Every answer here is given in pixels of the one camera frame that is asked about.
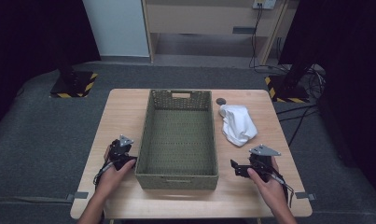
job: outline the wall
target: wall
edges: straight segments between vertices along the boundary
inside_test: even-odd
[[[140,0],[83,0],[101,56],[149,57]]]

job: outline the gray carpet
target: gray carpet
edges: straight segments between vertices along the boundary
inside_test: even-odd
[[[98,73],[86,98],[57,99],[47,73],[26,82],[0,123],[0,197],[65,198],[77,190],[108,93],[112,89],[263,89],[249,69],[81,64]],[[274,103],[276,111],[307,104]],[[299,116],[302,110],[280,119]],[[286,140],[299,120],[282,121]],[[313,214],[299,223],[376,223],[376,192],[356,168],[338,159],[319,113],[305,118],[290,149],[306,190],[315,193]],[[0,203],[0,223],[75,223],[71,204]],[[132,223],[179,223],[135,220]],[[183,223],[256,223],[254,219],[184,220]],[[263,218],[262,223],[275,223]]]

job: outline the white cloth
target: white cloth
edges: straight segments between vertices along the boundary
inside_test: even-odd
[[[223,117],[223,134],[232,144],[241,147],[257,135],[258,130],[244,105],[222,105],[219,114]]]

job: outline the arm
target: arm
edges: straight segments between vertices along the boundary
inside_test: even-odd
[[[278,171],[278,165],[274,157],[272,157],[272,166]],[[248,168],[248,173],[255,184],[257,184],[264,202],[270,207],[278,223],[297,223],[287,206],[281,184],[272,178],[267,183],[264,182],[257,172],[251,168]]]
[[[128,161],[118,171],[114,166],[112,166],[103,173],[97,190],[95,190],[85,208],[85,211],[77,223],[98,224],[101,219],[101,214],[103,213],[106,200],[109,198],[112,192],[118,188],[120,181],[132,169],[134,164],[135,161]]]

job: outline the wicker basket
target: wicker basket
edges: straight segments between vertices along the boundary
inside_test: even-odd
[[[151,90],[135,175],[143,189],[215,189],[210,91]]]

